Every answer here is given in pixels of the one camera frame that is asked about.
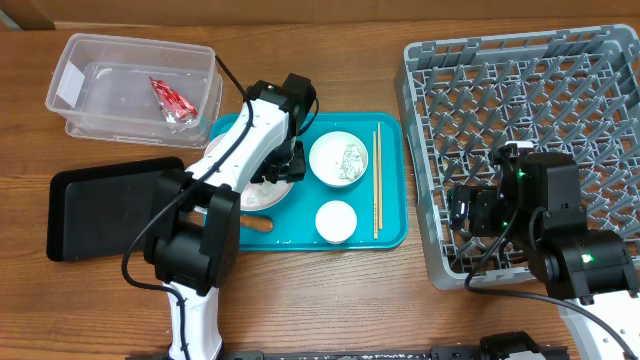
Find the pink plate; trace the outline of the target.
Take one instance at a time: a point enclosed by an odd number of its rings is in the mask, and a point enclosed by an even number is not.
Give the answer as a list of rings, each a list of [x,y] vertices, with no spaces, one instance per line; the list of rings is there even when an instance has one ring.
[[[240,208],[245,212],[265,210],[283,200],[293,188],[293,183],[269,181],[254,184],[249,183],[241,193]]]

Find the white bowl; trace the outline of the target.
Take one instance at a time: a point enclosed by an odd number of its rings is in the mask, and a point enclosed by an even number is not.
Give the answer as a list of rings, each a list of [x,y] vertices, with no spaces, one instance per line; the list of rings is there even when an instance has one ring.
[[[355,144],[364,162],[364,172],[355,180],[339,178],[339,167],[344,149]],[[355,184],[366,172],[369,164],[368,151],[364,143],[355,135],[344,131],[333,131],[320,136],[309,152],[309,165],[313,174],[324,184],[343,188]]]

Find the white cup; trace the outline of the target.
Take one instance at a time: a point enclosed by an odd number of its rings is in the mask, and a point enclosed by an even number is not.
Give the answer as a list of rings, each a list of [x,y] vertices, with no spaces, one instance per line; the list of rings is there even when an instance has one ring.
[[[318,234],[326,242],[334,245],[341,244],[355,233],[357,215],[346,202],[329,201],[318,209],[315,226]]]

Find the red snack wrapper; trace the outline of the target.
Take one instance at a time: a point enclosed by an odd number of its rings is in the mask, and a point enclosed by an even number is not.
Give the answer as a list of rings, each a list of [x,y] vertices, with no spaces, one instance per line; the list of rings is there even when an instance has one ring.
[[[189,123],[197,118],[199,115],[197,108],[163,80],[150,77],[149,81],[167,122]]]

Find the white tissue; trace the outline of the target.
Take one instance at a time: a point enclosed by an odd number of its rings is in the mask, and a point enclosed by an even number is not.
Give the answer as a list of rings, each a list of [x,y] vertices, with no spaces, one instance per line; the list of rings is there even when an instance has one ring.
[[[339,178],[355,181],[364,172],[364,162],[355,144],[346,146],[339,167]]]

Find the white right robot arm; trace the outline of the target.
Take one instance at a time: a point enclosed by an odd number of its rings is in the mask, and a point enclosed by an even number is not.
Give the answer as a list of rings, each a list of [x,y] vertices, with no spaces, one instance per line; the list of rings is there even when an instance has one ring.
[[[450,229],[493,240],[465,289],[554,304],[581,355],[638,358],[639,323],[631,315],[639,307],[639,277],[617,233],[588,227],[576,161],[538,153],[525,141],[498,148],[490,161],[501,170],[497,185],[456,185],[447,192]],[[522,252],[545,294],[473,285],[506,243]]]

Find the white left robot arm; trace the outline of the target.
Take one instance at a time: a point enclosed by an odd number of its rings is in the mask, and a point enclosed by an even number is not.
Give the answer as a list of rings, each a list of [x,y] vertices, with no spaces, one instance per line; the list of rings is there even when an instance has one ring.
[[[216,359],[218,290],[239,252],[240,200],[249,184],[294,183],[306,173],[299,135],[317,112],[310,79],[289,74],[282,85],[258,81],[222,140],[183,171],[156,183],[144,259],[170,301],[169,359]]]

